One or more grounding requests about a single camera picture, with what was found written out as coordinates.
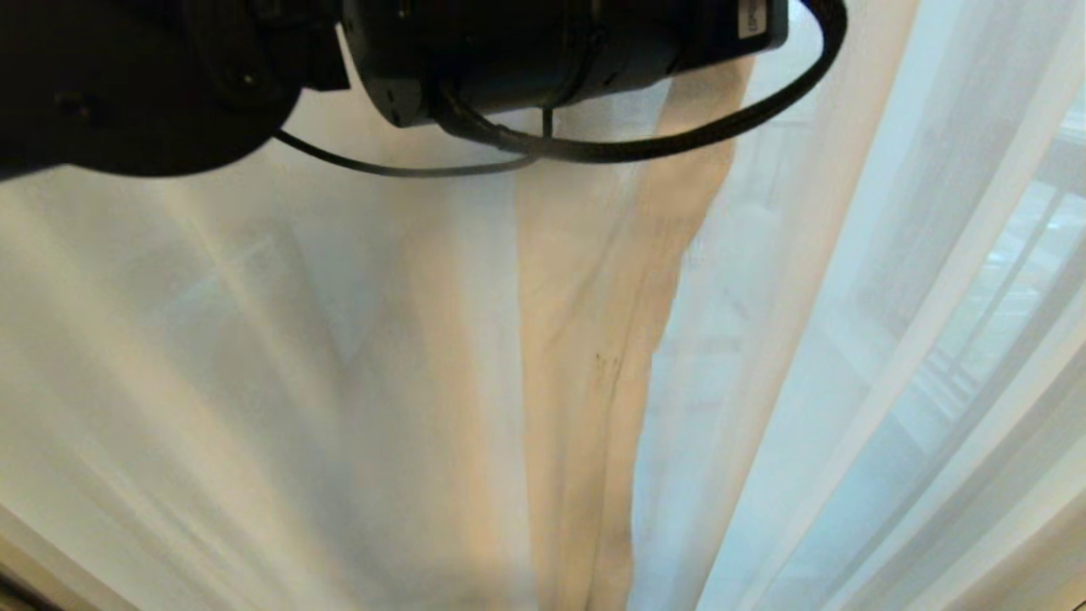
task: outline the sheer curtain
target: sheer curtain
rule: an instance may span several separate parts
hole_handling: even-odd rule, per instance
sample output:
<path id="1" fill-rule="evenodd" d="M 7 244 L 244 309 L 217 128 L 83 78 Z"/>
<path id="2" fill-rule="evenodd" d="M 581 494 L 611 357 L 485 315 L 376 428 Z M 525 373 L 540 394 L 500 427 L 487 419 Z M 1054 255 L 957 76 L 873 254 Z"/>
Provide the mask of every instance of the sheer curtain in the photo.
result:
<path id="1" fill-rule="evenodd" d="M 64 609 L 1072 609 L 1083 2 L 849 4 L 812 96 L 652 163 L 0 183 L 0 573 Z M 748 103 L 817 52 L 792 27 L 558 130 Z M 491 154 L 357 90 L 289 126 Z"/>

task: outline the black camera body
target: black camera body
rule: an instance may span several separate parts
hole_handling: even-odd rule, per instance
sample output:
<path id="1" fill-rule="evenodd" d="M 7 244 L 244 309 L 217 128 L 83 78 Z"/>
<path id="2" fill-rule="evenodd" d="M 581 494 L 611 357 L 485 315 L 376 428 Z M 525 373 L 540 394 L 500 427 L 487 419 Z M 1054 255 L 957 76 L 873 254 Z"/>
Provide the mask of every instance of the black camera body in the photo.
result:
<path id="1" fill-rule="evenodd" d="M 471 107 L 554 109 L 774 49 L 787 0 L 344 0 L 343 31 L 374 104 L 433 119 L 439 82 Z"/>

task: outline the label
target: label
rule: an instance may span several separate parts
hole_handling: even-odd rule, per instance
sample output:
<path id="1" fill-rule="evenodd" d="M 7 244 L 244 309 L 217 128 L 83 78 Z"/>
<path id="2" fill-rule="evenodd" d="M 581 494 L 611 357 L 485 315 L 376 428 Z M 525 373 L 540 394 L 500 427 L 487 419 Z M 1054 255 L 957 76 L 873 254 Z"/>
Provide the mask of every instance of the label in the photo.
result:
<path id="1" fill-rule="evenodd" d="M 766 34 L 766 28 L 769 27 L 767 1 L 740 0 L 740 40 Z"/>

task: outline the screw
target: screw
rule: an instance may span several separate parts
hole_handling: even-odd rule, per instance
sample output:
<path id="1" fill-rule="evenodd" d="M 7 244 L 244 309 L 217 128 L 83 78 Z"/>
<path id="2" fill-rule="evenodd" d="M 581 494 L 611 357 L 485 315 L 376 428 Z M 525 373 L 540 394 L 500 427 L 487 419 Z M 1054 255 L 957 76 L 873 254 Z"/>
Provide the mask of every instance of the screw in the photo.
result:
<path id="1" fill-rule="evenodd" d="M 251 69 L 240 69 L 238 71 L 238 82 L 245 89 L 255 89 L 260 86 L 261 79 Z"/>

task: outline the black cable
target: black cable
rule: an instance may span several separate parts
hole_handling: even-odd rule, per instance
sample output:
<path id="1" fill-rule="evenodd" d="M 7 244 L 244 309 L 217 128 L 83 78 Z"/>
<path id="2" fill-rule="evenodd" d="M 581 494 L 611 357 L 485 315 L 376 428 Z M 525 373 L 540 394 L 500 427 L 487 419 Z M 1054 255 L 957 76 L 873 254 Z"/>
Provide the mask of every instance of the black cable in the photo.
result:
<path id="1" fill-rule="evenodd" d="M 550 138 L 554 133 L 554 116 L 551 109 L 543 110 L 543 139 Z M 521 167 L 527 167 L 535 161 L 539 156 L 535 155 L 523 155 L 512 161 L 502 161 L 497 163 L 483 163 L 479 165 L 462 165 L 455 167 L 388 167 L 386 165 L 378 165 L 376 163 L 367 163 L 365 161 L 357 161 L 354 158 L 349 158 L 345 156 L 338 155 L 333 152 L 326 151 L 320 147 L 311 144 L 305 140 L 293 136 L 282 129 L 275 132 L 274 136 L 280 142 L 287 144 L 288 147 L 293 147 L 303 153 L 315 156 L 320 161 L 331 163 L 332 165 L 339 165 L 340 167 L 345 167 L 348 169 L 354 169 L 355 171 L 365 171 L 366 174 L 376 174 L 378 176 L 390 176 L 394 178 L 450 178 L 456 176 L 479 176 L 481 174 L 497 174 L 500 171 L 510 171 L 513 169 L 520 169 Z"/>
<path id="2" fill-rule="evenodd" d="M 454 136 L 475 140 L 502 150 L 526 155 L 576 161 L 580 163 L 623 163 L 643 161 L 715 144 L 773 118 L 811 89 L 830 71 L 841 52 L 848 29 L 844 0 L 801 0 L 822 29 L 822 53 L 806 72 L 776 93 L 702 127 L 643 140 L 626 142 L 586 142 L 561 138 L 539 138 L 495 125 L 467 106 L 452 84 L 444 82 L 443 107 L 434 116 L 441 127 Z"/>

